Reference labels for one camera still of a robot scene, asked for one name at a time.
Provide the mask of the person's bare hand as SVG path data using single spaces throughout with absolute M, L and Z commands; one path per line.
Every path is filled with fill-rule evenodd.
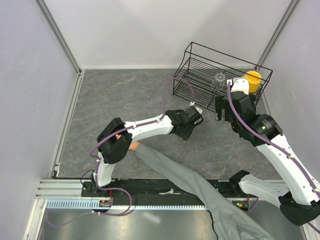
M 121 137 L 120 134 L 116 134 L 115 136 L 116 136 L 117 139 L 119 139 Z M 135 152 L 138 149 L 139 145 L 140 145 L 139 141 L 132 142 L 128 149 L 130 151 L 134 151 Z

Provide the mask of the grey sleeved forearm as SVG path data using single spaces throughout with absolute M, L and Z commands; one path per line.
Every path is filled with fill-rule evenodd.
M 208 208 L 212 228 L 219 240 L 272 240 L 251 217 L 230 203 L 205 178 L 190 168 L 140 143 L 137 158 L 183 191 L 197 196 Z

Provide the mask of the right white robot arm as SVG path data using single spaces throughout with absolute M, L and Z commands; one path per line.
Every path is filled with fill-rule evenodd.
M 240 170 L 229 179 L 229 191 L 235 197 L 249 194 L 273 204 L 296 226 L 308 224 L 320 215 L 320 183 L 294 153 L 277 122 L 268 114 L 256 113 L 255 98 L 255 94 L 242 91 L 217 96 L 217 119 L 225 119 L 240 138 L 257 148 L 285 186 Z

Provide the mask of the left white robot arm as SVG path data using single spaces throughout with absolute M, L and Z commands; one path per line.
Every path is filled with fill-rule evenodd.
M 92 191 L 99 197 L 109 193 L 115 165 L 126 156 L 132 143 L 169 134 L 187 141 L 194 128 L 204 121 L 202 112 L 192 105 L 186 110 L 167 110 L 164 114 L 140 121 L 124 122 L 119 117 L 114 118 L 97 137 L 97 145 L 90 152 L 98 162 L 93 173 Z

